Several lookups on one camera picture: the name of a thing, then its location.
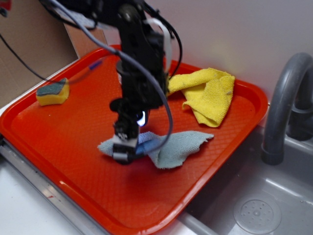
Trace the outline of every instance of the yellow microfiber towel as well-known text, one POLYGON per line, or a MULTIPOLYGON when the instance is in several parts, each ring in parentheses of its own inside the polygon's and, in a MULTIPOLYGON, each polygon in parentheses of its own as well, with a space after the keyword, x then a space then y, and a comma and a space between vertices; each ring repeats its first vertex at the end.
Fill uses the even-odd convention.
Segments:
POLYGON ((169 93, 182 91, 198 123, 218 127, 230 106, 235 77, 212 68, 178 74, 169 81, 169 93))

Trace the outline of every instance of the drain cover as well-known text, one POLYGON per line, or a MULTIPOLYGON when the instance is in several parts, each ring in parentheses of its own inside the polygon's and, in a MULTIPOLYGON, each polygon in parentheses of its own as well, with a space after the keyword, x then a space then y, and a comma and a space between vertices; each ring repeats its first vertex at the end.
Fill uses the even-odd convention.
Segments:
POLYGON ((234 207, 237 224, 251 234, 268 234, 274 231, 281 221, 278 205, 269 197, 260 194, 241 198, 234 207))

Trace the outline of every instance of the orange tray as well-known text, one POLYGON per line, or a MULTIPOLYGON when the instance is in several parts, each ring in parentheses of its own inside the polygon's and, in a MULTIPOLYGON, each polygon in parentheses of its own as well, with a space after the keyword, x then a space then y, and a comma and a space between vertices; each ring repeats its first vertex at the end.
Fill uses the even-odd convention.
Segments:
MULTIPOLYGON (((3 113, 0 133, 107 231, 147 235, 182 212, 263 118, 268 101, 256 86, 236 80, 225 119, 219 128, 210 128, 199 125, 191 110, 182 110, 185 98, 177 92, 168 100, 174 133, 201 131, 214 139, 175 169, 157 169, 148 157, 120 165, 97 148, 113 136, 117 119, 109 109, 110 101, 121 96, 117 60, 99 49, 75 62, 52 78, 70 81, 64 104, 41 107, 32 91, 3 113), (96 69, 86 69, 98 60, 102 64, 96 69)), ((182 64, 178 73, 196 70, 182 64)), ((162 107, 151 111, 141 132, 165 135, 167 129, 162 107)))

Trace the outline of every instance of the gray sink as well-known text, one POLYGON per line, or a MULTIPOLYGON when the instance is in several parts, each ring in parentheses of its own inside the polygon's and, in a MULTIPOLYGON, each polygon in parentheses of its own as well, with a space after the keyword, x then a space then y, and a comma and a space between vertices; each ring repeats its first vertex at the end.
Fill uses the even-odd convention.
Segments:
POLYGON ((286 137, 283 162, 268 165, 262 132, 250 134, 185 211, 219 235, 312 235, 313 147, 286 137))

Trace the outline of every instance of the sponge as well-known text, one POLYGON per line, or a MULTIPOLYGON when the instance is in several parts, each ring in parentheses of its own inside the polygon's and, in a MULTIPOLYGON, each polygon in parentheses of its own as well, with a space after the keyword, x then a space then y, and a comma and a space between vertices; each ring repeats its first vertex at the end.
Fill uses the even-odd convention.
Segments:
POLYGON ((41 106, 51 104, 63 104, 69 95, 68 79, 40 87, 36 92, 36 98, 41 106))

